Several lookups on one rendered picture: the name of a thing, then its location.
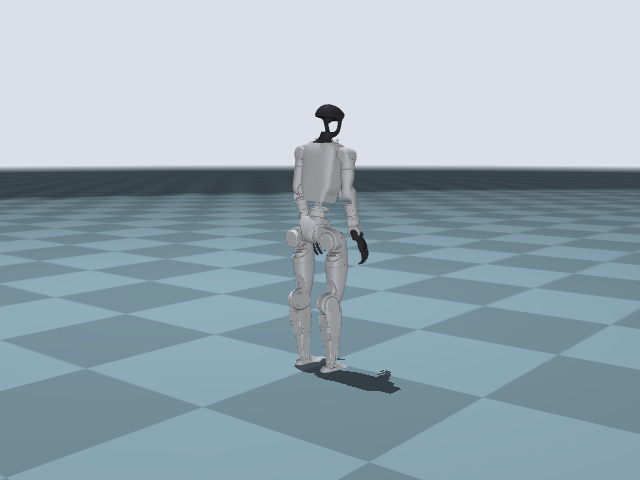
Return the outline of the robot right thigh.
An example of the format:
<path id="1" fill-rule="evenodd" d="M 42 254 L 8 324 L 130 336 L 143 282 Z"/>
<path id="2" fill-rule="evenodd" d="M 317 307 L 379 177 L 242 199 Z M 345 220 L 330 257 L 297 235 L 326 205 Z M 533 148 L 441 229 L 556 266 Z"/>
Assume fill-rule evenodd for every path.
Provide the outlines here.
<path id="1" fill-rule="evenodd" d="M 339 304 L 343 296 L 348 270 L 348 251 L 345 235 L 330 227 L 319 230 L 319 242 L 323 250 L 329 251 L 325 258 L 327 293 L 316 301 L 318 310 L 325 314 L 325 301 L 335 297 Z"/>

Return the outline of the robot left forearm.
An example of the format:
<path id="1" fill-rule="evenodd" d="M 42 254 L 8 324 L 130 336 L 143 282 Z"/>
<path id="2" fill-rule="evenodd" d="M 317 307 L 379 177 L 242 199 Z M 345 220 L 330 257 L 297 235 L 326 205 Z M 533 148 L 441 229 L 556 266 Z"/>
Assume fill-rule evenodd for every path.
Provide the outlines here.
<path id="1" fill-rule="evenodd" d="M 294 201 L 295 201 L 295 204 L 297 205 L 299 218 L 301 219 L 302 216 L 307 216 L 309 211 L 308 201 L 304 200 L 303 196 L 296 195 L 295 193 L 294 193 Z"/>

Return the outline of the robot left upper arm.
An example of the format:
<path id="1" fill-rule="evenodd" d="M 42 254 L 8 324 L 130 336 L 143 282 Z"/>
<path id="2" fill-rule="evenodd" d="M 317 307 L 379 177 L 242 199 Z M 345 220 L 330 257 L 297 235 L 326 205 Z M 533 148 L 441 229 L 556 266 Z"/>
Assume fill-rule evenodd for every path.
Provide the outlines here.
<path id="1" fill-rule="evenodd" d="M 303 196 L 303 191 L 301 188 L 301 173 L 302 173 L 302 160 L 303 160 L 303 150 L 306 145 L 300 145 L 295 149 L 295 169 L 294 169 L 294 178 L 293 178 L 293 192 L 296 195 Z"/>

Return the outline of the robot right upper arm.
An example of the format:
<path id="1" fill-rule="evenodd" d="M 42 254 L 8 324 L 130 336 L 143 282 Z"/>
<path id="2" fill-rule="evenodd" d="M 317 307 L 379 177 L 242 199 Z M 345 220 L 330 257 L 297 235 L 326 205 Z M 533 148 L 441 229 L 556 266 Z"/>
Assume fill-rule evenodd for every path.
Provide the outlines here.
<path id="1" fill-rule="evenodd" d="M 340 162 L 342 189 L 339 190 L 339 198 L 342 201 L 351 200 L 351 190 L 353 187 L 356 152 L 353 149 L 336 146 L 336 157 Z"/>

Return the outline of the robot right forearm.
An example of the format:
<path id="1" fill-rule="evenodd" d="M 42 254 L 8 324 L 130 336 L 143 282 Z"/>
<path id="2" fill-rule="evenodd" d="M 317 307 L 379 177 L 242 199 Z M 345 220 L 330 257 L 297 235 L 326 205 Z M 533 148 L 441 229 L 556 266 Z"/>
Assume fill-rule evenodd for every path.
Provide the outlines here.
<path id="1" fill-rule="evenodd" d="M 359 216 L 358 216 L 358 205 L 357 205 L 357 193 L 355 188 L 351 190 L 351 200 L 350 202 L 343 205 L 345 213 L 346 213 L 346 221 L 348 225 L 348 233 L 350 234 L 351 230 L 356 230 L 358 235 L 360 235 L 362 229 L 359 225 Z"/>

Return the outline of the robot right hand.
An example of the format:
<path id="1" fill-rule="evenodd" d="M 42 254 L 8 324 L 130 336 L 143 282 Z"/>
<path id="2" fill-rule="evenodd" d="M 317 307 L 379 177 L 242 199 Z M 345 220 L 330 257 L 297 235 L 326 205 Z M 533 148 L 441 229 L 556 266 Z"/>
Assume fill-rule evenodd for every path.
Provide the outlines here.
<path id="1" fill-rule="evenodd" d="M 356 230 L 351 230 L 350 234 L 351 234 L 351 237 L 352 237 L 353 241 L 357 241 L 359 251 L 361 252 L 362 260 L 361 260 L 361 262 L 358 263 L 358 265 L 362 264 L 362 263 L 364 263 L 366 261 L 366 259 L 368 258 L 368 255 L 369 255 L 366 241 L 363 238 L 364 234 L 361 232 L 360 235 L 358 235 Z"/>

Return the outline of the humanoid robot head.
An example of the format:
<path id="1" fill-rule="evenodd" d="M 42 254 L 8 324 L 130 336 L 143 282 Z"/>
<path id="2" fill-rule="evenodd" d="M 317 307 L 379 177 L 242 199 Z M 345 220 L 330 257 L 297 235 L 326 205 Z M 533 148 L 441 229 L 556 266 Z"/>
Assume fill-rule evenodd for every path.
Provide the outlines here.
<path id="1" fill-rule="evenodd" d="M 319 138 L 312 143 L 330 143 L 332 142 L 332 137 L 336 137 L 341 129 L 342 120 L 344 118 L 344 113 L 341 109 L 334 105 L 326 104 L 319 107 L 315 113 L 315 116 L 323 119 L 325 132 L 321 132 Z M 337 121 L 338 126 L 335 132 L 330 132 L 328 123 L 332 121 Z"/>

